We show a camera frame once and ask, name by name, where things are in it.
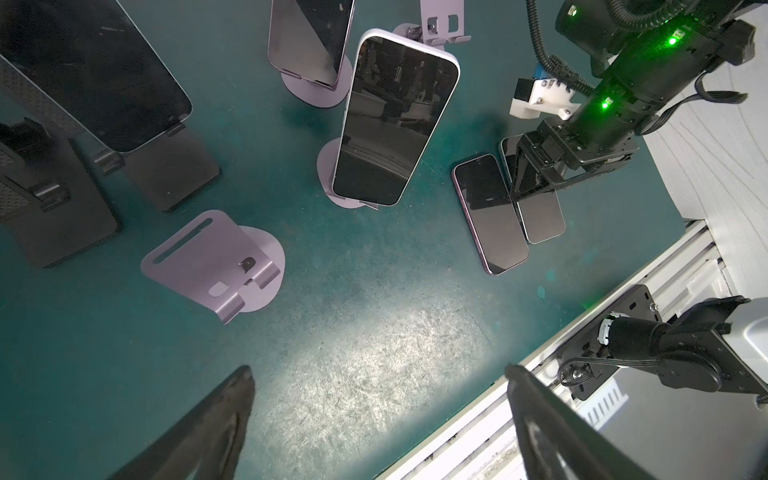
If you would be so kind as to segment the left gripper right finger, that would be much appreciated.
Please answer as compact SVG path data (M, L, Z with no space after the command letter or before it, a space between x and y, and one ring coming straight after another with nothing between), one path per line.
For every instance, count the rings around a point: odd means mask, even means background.
M520 365L505 367L507 398L529 479L650 479Z

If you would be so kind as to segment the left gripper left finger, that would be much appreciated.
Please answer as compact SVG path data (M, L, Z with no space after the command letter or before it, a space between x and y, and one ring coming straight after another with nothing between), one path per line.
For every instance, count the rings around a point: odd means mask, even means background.
M242 365L113 479L232 479L255 398Z

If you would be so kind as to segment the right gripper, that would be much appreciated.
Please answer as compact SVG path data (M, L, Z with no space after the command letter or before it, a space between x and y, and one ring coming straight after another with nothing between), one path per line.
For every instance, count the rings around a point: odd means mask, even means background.
M586 180L623 168L639 150L628 136L614 147L584 143L558 117L547 118L521 138L521 150L508 156L514 201L554 191L564 180Z

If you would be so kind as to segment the white edged phone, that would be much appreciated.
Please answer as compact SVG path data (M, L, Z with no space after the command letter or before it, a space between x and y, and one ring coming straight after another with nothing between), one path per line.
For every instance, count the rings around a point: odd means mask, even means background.
M512 191L512 171L516 164L516 147L521 135L505 137L499 143L502 169L509 191ZM566 224L555 191L545 192L523 200L514 200L519 221L527 242L540 244L565 233Z

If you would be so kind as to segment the purple phone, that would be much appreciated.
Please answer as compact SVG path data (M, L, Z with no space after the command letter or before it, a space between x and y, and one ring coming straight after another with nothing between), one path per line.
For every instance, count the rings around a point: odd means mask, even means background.
M332 88L351 29L353 0L273 0L268 59L278 71Z
M500 276L524 263L528 243L496 157L462 161L451 178L485 271Z

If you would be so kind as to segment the black folding phone stand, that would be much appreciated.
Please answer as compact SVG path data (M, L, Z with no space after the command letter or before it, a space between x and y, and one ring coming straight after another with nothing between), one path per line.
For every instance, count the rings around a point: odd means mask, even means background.
M30 118L1 126L1 224L36 268L60 264L120 230L70 142Z

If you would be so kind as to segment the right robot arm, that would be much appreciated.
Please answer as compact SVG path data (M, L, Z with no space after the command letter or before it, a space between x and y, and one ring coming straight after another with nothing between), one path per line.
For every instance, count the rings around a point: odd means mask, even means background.
M755 52L755 29L741 18L744 1L567 1L557 30L585 51L591 85L546 52L535 2L526 5L542 78L522 78L513 117L538 127L503 143L510 197L531 244L565 229L557 194L627 165L636 140L659 130L694 99L739 104L745 95L709 91L704 77L722 64L741 65ZM711 299L675 315L643 319L637 304L605 311L561 350L557 382L588 399L613 374L631 368L664 386L754 395L767 403L767 377L736 350L741 296Z

